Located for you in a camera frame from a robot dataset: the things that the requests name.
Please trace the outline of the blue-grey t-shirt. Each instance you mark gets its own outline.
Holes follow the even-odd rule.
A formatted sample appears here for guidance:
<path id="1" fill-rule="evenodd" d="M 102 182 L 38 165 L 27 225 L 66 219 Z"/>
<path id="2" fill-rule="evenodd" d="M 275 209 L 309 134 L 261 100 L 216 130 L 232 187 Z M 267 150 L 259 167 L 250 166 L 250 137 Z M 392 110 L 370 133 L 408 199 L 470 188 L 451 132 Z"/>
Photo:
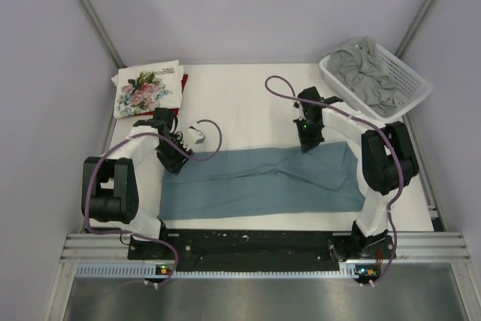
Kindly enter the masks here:
<path id="1" fill-rule="evenodd" d="M 357 158 L 345 142 L 229 150 L 165 173 L 161 220 L 220 219 L 281 213 L 359 212 L 365 202 Z"/>

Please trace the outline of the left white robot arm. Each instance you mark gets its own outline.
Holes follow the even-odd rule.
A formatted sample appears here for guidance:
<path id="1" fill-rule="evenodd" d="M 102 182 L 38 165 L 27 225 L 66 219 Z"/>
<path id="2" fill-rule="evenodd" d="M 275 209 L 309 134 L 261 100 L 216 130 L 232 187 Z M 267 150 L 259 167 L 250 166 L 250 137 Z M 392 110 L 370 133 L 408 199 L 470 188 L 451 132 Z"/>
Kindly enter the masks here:
<path id="1" fill-rule="evenodd" d="M 168 254 L 170 240 L 161 234 L 162 221 L 141 210 L 135 171 L 155 152 L 166 171 L 180 172 L 205 136 L 197 123 L 183 131 L 177 130 L 177 124 L 173 111 L 156 108 L 151 118 L 133 124 L 125 140 L 101 165 L 97 165 L 99 156 L 90 156 L 83 163 L 81 210 L 86 223 L 94 220 L 104 230 L 147 236 L 144 249 L 157 259 Z"/>

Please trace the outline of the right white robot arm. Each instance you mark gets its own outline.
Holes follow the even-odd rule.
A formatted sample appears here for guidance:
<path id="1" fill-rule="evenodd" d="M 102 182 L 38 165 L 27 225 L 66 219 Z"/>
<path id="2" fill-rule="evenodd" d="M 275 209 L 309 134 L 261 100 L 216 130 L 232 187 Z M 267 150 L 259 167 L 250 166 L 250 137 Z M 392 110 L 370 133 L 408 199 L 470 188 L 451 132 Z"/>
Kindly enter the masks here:
<path id="1" fill-rule="evenodd" d="M 388 194 L 405 186 L 419 173 L 419 164 L 404 123 L 396 121 L 377 126 L 333 106 L 337 96 L 323 98 L 312 86 L 297 95 L 295 107 L 301 111 L 294 120 L 304 153 L 325 141 L 323 130 L 333 129 L 361 149 L 357 178 L 366 186 L 365 202 L 352 224 L 349 247 L 359 257 L 374 253 L 388 232 L 392 201 Z"/>

